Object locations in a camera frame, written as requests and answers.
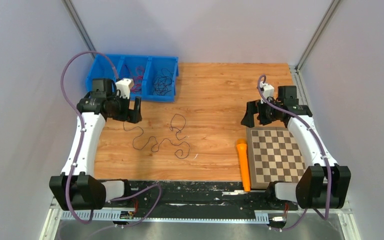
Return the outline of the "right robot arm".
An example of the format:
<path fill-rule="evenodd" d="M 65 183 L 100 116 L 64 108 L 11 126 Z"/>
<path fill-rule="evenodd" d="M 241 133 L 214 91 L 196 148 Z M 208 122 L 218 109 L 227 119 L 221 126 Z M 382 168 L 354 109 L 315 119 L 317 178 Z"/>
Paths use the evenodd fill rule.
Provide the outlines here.
<path fill-rule="evenodd" d="M 274 87 L 268 83 L 258 84 L 257 90 L 262 98 L 247 102 L 241 125 L 253 128 L 255 120 L 260 125 L 281 121 L 294 137 L 306 166 L 297 183 L 271 181 L 266 204 L 272 209 L 278 209 L 285 201 L 297 203 L 302 209 L 341 209 L 351 171 L 348 166 L 338 164 L 327 150 L 310 108 L 299 103 L 297 88 L 280 86 L 277 97 L 273 97 Z"/>

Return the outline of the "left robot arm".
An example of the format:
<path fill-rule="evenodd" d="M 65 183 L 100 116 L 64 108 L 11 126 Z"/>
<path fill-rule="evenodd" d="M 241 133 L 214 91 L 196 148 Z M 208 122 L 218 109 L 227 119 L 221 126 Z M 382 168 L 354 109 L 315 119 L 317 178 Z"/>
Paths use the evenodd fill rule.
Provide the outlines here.
<path fill-rule="evenodd" d="M 141 97 L 130 109 L 131 78 L 95 78 L 92 90 L 75 106 L 76 131 L 60 175 L 52 176 L 49 187 L 65 211 L 100 210 L 114 200 L 120 207 L 133 201 L 127 180 L 100 181 L 94 177 L 95 158 L 101 133 L 108 119 L 136 124 L 142 120 Z"/>

